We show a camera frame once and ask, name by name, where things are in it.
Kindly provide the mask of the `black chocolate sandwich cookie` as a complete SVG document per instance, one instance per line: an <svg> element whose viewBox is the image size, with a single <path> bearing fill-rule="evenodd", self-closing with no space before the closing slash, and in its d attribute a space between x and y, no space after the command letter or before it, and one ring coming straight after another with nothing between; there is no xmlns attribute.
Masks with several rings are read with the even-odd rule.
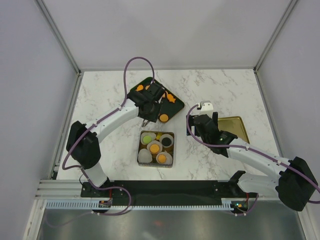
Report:
<svg viewBox="0 0 320 240"><path fill-rule="evenodd" d="M169 137L164 137L161 143L165 148L168 148L172 145L172 140Z"/></svg>

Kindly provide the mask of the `green macaron cookie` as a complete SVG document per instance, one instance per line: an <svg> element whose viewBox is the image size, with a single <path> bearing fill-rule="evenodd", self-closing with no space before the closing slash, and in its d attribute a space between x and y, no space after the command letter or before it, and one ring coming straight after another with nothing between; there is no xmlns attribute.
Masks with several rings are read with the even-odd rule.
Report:
<svg viewBox="0 0 320 240"><path fill-rule="evenodd" d="M143 143L144 143L145 145L147 145L147 144L149 144L149 143L152 141L152 137L149 136L149 135L146 135L146 136L143 137L142 141L143 141Z"/></svg>

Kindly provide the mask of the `beige sandwich biscuit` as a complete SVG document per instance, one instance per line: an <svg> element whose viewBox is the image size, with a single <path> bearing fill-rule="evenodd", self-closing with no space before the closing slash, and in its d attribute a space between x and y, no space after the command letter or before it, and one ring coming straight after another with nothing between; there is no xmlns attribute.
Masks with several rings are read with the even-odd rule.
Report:
<svg viewBox="0 0 320 240"><path fill-rule="evenodd" d="M152 153L152 154L158 154L160 152L160 146L158 144L152 144L150 145L149 147L149 151Z"/></svg>

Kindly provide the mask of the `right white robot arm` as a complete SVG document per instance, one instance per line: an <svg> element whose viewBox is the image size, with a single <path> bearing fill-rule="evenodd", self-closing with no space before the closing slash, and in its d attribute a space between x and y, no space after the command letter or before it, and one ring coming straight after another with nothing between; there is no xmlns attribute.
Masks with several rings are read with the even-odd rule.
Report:
<svg viewBox="0 0 320 240"><path fill-rule="evenodd" d="M208 147L214 154L245 163L263 176L243 172L228 185L233 197L244 193L276 195L288 208L301 212L307 204L319 204L311 199L320 190L307 162L296 156L288 159L250 145L235 134L218 128L218 114L186 115L187 135Z"/></svg>

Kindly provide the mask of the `gold tin lid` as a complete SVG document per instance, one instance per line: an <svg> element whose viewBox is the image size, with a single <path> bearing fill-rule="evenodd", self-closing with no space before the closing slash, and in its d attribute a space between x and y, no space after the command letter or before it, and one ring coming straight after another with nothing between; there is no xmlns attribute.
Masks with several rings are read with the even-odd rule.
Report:
<svg viewBox="0 0 320 240"><path fill-rule="evenodd" d="M250 143L244 122L240 116L219 117L218 129L220 131L230 132L246 143Z"/></svg>

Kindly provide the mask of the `silver metal tongs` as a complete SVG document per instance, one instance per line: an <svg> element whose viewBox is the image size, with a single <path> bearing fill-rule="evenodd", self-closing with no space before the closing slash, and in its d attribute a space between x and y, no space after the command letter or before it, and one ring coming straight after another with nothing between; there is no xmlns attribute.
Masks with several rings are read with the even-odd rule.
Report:
<svg viewBox="0 0 320 240"><path fill-rule="evenodd" d="M144 120L142 121L141 127L142 127L142 128L146 127L146 126L149 124L149 122L150 122L149 120L144 119Z"/></svg>

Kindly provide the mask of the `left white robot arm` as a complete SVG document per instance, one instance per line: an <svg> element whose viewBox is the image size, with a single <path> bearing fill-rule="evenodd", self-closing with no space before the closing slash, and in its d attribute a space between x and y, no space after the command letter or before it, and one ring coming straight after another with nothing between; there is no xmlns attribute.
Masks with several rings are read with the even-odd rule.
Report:
<svg viewBox="0 0 320 240"><path fill-rule="evenodd" d="M165 94L164 87L154 82L146 90L131 90L119 107L100 119L89 123L74 122L70 128L66 144L67 156L62 163L62 169L72 168L66 166L71 156L79 163L77 167L91 181L92 192L98 197L105 197L110 186L100 164L100 143L118 127L134 118L143 119L143 126L149 122L155 123L162 107L161 99Z"/></svg>

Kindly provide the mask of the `orange pumpkin cookie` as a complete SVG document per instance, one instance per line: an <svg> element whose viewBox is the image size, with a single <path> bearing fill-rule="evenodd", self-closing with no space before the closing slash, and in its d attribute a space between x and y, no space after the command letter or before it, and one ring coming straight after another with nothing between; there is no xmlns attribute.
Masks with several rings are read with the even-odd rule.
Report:
<svg viewBox="0 0 320 240"><path fill-rule="evenodd" d="M157 161L160 163L160 164L165 164L166 161L167 161L167 157L165 154L159 154L157 156Z"/></svg>

